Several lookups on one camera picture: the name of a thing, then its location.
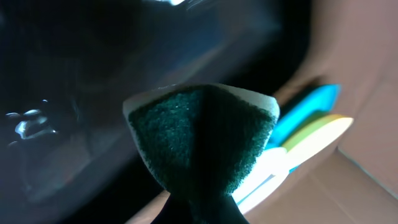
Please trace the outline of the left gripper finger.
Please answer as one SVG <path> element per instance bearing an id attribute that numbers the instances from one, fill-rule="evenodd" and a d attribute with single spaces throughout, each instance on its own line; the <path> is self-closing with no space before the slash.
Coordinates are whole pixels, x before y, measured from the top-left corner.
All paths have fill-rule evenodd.
<path id="1" fill-rule="evenodd" d="M 190 202 L 170 195 L 151 224 L 249 224 L 232 196 Z"/>

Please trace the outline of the green scrubbing sponge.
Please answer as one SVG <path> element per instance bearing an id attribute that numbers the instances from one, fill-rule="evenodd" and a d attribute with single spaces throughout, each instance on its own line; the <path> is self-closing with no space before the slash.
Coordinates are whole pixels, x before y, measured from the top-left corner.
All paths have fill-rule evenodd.
<path id="1" fill-rule="evenodd" d="M 144 164 L 194 203 L 232 194 L 279 118 L 275 98 L 222 84 L 172 85 L 128 98 L 123 113 Z"/>

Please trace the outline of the light blue plate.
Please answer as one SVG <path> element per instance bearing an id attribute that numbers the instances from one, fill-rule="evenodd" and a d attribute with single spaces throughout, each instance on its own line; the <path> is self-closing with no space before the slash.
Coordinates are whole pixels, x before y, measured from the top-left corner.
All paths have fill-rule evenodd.
<path id="1" fill-rule="evenodd" d="M 265 149 L 256 157 L 250 173 L 241 181 L 239 187 L 232 193 L 234 201 L 239 204 L 254 189 L 260 186 L 271 174 L 280 171 L 287 151 L 283 147 Z"/>

